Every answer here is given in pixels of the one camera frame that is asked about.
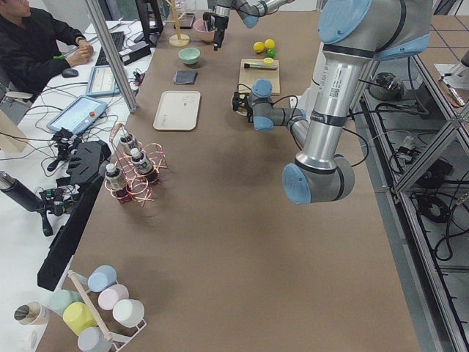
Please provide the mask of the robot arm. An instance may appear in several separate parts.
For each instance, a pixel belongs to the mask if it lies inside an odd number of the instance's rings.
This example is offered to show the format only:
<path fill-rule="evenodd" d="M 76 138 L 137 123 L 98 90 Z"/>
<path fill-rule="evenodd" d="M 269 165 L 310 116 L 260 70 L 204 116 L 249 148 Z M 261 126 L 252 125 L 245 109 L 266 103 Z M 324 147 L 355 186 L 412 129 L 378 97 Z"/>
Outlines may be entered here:
<path fill-rule="evenodd" d="M 215 34 L 213 40 L 213 50 L 217 51 L 222 47 L 225 31 L 228 28 L 229 15 L 231 10 L 235 10 L 240 16 L 245 26 L 252 29 L 259 21 L 259 18 L 269 15 L 274 10 L 285 4 L 292 3 L 293 0 L 271 0 L 257 1 L 249 4 L 241 0 L 220 0 L 216 2 L 214 12 Z"/>
<path fill-rule="evenodd" d="M 332 202 L 355 184 L 347 159 L 336 153 L 363 67 L 372 60 L 419 54 L 429 45 L 432 1 L 327 1 L 318 34 L 325 66 L 313 109 L 276 108 L 271 83 L 255 81 L 246 98 L 257 131 L 286 126 L 300 151 L 282 172 L 284 193 L 295 204 Z"/>

